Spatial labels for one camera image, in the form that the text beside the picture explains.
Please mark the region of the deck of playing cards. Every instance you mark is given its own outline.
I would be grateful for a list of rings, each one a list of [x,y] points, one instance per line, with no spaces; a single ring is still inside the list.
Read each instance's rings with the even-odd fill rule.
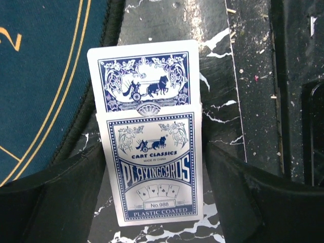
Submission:
[[[197,41],[91,48],[89,71],[98,113],[200,103]]]

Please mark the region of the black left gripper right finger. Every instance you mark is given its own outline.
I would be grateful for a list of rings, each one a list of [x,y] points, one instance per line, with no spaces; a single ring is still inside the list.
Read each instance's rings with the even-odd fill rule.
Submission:
[[[241,162],[214,144],[205,161],[226,242],[323,242],[323,189]]]

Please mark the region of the blue playing card box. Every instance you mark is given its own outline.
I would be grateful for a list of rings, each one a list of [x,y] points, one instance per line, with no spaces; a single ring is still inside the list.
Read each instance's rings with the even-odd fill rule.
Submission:
[[[119,226],[203,218],[200,111],[97,122]]]

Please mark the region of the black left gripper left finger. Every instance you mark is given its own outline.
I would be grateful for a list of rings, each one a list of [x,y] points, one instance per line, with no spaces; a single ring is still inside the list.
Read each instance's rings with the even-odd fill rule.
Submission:
[[[101,143],[1,187],[1,242],[87,242],[106,162]]]

